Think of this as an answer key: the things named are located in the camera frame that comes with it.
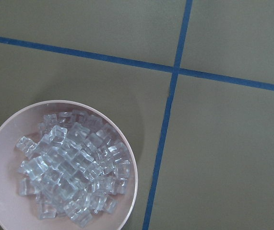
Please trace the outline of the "pile of clear ice cubes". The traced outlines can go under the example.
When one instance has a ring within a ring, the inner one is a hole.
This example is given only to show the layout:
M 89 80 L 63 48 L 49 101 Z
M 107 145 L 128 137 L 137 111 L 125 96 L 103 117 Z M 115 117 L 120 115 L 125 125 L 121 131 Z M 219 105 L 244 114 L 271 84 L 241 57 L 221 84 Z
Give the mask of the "pile of clear ice cubes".
M 114 213 L 131 167 L 117 130 L 80 110 L 44 115 L 38 130 L 38 142 L 23 136 L 16 144 L 26 156 L 19 194 L 36 197 L 38 218 L 68 217 L 83 228 L 98 213 Z

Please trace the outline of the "pink bowl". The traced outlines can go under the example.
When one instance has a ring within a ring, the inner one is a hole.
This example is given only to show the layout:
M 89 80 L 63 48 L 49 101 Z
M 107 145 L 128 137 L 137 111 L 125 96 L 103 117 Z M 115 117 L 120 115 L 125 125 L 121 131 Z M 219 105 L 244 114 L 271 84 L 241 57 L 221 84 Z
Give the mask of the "pink bowl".
M 68 217 L 39 219 L 36 197 L 19 194 L 19 183 L 24 175 L 18 169 L 26 156 L 16 148 L 17 142 L 23 136 L 38 142 L 38 124 L 43 122 L 44 115 L 73 110 L 86 111 L 112 125 L 119 133 L 120 140 L 127 146 L 131 162 L 126 192 L 115 196 L 118 204 L 114 213 L 98 213 L 83 228 Z M 0 225 L 5 230 L 120 230 L 132 212 L 137 188 L 136 161 L 127 139 L 109 118 L 89 106 L 61 100 L 35 103 L 16 112 L 0 127 Z

